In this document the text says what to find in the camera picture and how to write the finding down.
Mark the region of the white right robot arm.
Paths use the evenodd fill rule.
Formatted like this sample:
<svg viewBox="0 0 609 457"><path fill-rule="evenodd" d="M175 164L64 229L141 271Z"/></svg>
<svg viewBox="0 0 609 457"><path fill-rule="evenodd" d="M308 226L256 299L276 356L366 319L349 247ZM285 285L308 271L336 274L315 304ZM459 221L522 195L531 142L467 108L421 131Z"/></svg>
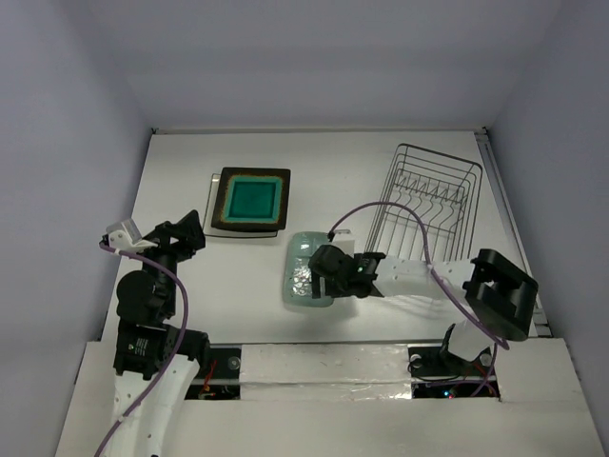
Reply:
<svg viewBox="0 0 609 457"><path fill-rule="evenodd" d="M308 261L312 298L414 296L450 301L464 320L449 327L438 350L440 366L459 373L493 345L528 339L539 284L497 251L471 260L415 261L380 252L349 255L319 247Z"/></svg>

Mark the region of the teal brown-rimmed square plate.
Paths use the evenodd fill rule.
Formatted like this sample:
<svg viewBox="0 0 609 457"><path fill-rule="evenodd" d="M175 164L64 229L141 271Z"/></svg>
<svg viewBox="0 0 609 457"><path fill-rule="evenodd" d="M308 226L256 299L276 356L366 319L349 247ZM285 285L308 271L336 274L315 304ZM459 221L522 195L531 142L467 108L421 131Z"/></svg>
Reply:
<svg viewBox="0 0 609 457"><path fill-rule="evenodd" d="M252 233L284 230L290 180L290 169L223 168L211 226Z"/></svg>

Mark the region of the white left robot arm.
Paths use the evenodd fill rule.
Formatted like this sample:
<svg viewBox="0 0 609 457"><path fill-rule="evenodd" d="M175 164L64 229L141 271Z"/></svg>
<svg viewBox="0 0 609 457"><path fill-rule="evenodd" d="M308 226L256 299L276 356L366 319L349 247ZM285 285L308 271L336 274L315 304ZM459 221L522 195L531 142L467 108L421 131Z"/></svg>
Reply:
<svg viewBox="0 0 609 457"><path fill-rule="evenodd" d="M206 245L197 210L142 234L132 219L107 228L101 250L138 261L118 282L111 426L98 456L162 456L187 390L208 371L206 333L187 329L189 301L177 267Z"/></svg>

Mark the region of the pale green glass plate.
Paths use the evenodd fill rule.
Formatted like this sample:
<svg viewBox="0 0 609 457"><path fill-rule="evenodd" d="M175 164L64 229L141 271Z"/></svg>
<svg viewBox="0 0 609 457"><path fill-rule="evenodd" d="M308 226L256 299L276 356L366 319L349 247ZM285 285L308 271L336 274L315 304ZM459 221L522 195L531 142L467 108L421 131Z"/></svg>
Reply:
<svg viewBox="0 0 609 457"><path fill-rule="evenodd" d="M282 298L286 305L305 308L328 308L334 299L321 295L313 296L314 281L308 262L316 250L328 243L325 232L301 231L295 233L287 243ZM322 294L324 286L317 283Z"/></svg>

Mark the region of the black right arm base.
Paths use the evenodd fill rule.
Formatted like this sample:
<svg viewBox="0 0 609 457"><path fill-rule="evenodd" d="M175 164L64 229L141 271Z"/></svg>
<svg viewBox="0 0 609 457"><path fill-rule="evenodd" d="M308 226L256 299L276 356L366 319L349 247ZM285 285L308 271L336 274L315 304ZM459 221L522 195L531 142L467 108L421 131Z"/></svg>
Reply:
<svg viewBox="0 0 609 457"><path fill-rule="evenodd" d="M408 348L406 366L414 399L495 398L500 390L491 365L493 349L485 348L472 361L448 351L449 337L456 325L446 331L442 342Z"/></svg>

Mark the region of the black wire dish rack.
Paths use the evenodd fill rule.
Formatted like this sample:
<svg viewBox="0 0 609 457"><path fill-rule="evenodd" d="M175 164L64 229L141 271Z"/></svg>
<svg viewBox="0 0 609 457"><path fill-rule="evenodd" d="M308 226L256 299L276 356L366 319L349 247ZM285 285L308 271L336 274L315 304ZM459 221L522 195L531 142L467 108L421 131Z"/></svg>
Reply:
<svg viewBox="0 0 609 457"><path fill-rule="evenodd" d="M482 168L459 157L406 143L396 147L377 207L366 251L423 260L422 219L434 261L470 256L476 226Z"/></svg>

